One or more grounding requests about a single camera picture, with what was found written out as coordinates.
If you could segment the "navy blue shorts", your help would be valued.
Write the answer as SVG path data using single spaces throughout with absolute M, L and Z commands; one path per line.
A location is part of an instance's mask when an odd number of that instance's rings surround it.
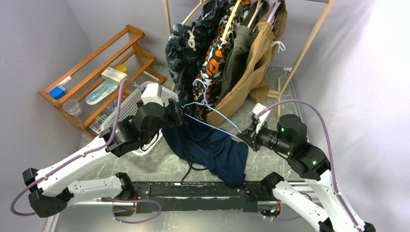
M 181 126 L 161 130 L 171 150 L 182 160 L 206 167 L 231 187 L 244 184 L 248 145 L 188 117 L 186 109 L 183 112 Z

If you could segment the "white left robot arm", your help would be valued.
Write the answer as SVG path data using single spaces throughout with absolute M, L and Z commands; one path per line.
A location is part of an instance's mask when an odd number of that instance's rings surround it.
M 29 191 L 32 214 L 47 218 L 78 202 L 96 198 L 134 200 L 136 193 L 130 177 L 118 173 L 104 179 L 80 181 L 96 166 L 142 148 L 162 129 L 182 125 L 183 111 L 174 99 L 168 105 L 138 102 L 134 115 L 103 130 L 88 145 L 62 161 L 44 169 L 29 168 L 23 180 Z

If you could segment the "light blue wire hanger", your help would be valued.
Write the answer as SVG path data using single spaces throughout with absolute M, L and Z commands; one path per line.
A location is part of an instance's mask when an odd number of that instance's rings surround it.
M 209 105 L 209 103 L 208 103 L 208 101 L 207 101 L 207 99 L 206 99 L 207 86 L 206 86 L 206 84 L 205 84 L 202 80 L 200 80 L 200 79 L 195 79 L 195 80 L 193 81 L 193 83 L 192 83 L 192 86 L 194 86 L 197 82 L 201 83 L 202 86 L 203 86 L 203 88 L 204 88 L 204 89 L 203 89 L 203 97 L 204 97 L 203 100 L 202 100 L 201 102 L 193 101 L 193 102 L 190 102 L 190 103 L 181 104 L 181 108 L 187 108 L 188 106 L 193 105 L 193 104 L 195 104 L 195 105 L 200 105 L 200 106 L 205 106 L 207 109 L 209 109 L 209 110 L 211 110 L 211 111 L 214 111 L 214 112 L 216 112 L 217 114 L 219 114 L 220 116 L 222 116 L 225 120 L 227 120 L 230 124 L 232 124 L 232 125 L 236 128 L 236 130 L 237 130 L 238 132 L 241 132 L 241 130 L 239 129 L 239 127 L 238 127 L 235 123 L 233 123 L 228 117 L 226 117 L 226 116 L 223 115 L 221 112 L 219 112 L 218 110 L 212 108 L 212 107 Z M 203 121 L 200 121 L 200 120 L 198 120 L 198 119 L 196 119 L 196 118 L 194 118 L 194 117 L 192 117 L 192 116 L 190 116 L 190 115 L 188 115 L 188 114 L 186 114 L 186 113 L 184 113 L 184 115 L 188 116 L 189 118 L 191 118 L 191 119 L 193 119 L 193 120 L 195 120 L 195 121 L 197 121 L 197 122 L 199 122 L 199 123 L 201 123 L 201 124 L 203 124 L 203 125 L 209 126 L 209 127 L 213 128 L 213 129 L 216 129 L 216 130 L 218 130 L 218 131 L 221 131 L 221 132 L 223 132 L 223 133 L 226 133 L 226 134 L 228 134 L 228 135 L 230 135 L 230 136 L 232 136 L 232 137 L 239 138 L 239 137 L 237 137 L 236 135 L 234 135 L 234 134 L 232 134 L 232 133 L 230 133 L 230 132 L 227 132 L 227 131 L 225 131 L 225 130 L 223 130 L 223 129 L 221 129 L 221 128 L 217 128 L 217 127 L 215 127 L 215 126 L 209 125 L 209 124 L 207 124 L 207 123 L 205 123 L 205 122 L 203 122 Z

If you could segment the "tan khaki shorts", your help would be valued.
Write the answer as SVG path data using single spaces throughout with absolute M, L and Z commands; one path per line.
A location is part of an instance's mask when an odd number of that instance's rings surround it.
M 231 117 L 250 97 L 255 103 L 263 103 L 267 98 L 270 85 L 266 76 L 267 69 L 275 52 L 285 51 L 283 43 L 279 40 L 285 31 L 288 12 L 285 1 L 277 10 L 273 23 L 267 19 L 272 11 L 272 6 L 262 19 L 256 24 L 255 29 L 259 32 L 251 45 L 246 70 L 233 87 L 233 89 L 217 103 L 216 110 L 226 117 Z M 212 126 L 219 126 L 225 119 L 216 112 L 210 112 L 206 121 Z

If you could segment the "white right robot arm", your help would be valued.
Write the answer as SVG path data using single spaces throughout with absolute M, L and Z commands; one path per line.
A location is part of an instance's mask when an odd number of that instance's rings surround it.
M 281 153 L 288 165 L 312 188 L 321 206 L 293 188 L 276 172 L 262 181 L 261 195 L 266 200 L 280 200 L 297 212 L 317 232 L 374 232 L 373 224 L 365 222 L 355 213 L 346 198 L 337 193 L 332 177 L 331 163 L 325 153 L 307 140 L 307 126 L 301 118 L 287 114 L 279 118 L 277 129 L 261 124 L 255 117 L 250 126 L 239 132 L 253 151 L 266 147 Z

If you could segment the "olive green shorts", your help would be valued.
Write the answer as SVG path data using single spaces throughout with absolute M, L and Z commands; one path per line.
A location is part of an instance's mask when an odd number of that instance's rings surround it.
M 233 42 L 233 49 L 230 51 L 227 57 L 221 81 L 221 93 L 219 95 L 217 103 L 220 103 L 222 99 L 233 89 L 233 87 L 238 83 L 246 70 L 246 61 L 248 59 L 251 45 L 253 44 L 259 33 L 255 29 L 255 26 L 270 8 L 268 1 L 263 0 L 263 3 L 264 4 L 261 10 L 259 11 L 250 28 L 247 28 L 247 25 L 255 11 L 256 2 L 253 6 L 250 7 L 247 16 L 243 19 L 240 25 L 236 26 L 236 28 L 234 29 L 235 37 Z

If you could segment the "wooden hanger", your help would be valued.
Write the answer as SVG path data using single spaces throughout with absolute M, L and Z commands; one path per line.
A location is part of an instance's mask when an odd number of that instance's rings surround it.
M 254 11 L 254 13 L 253 13 L 253 15 L 252 15 L 252 17 L 251 17 L 251 19 L 250 19 L 248 25 L 247 25 L 247 28 L 250 28 L 250 27 L 251 27 L 253 21 L 255 20 L 256 16 L 258 15 L 259 11 L 261 10 L 263 4 L 264 4 L 264 3 L 263 3 L 262 0 L 257 0 L 256 7 L 255 7 L 255 11 Z

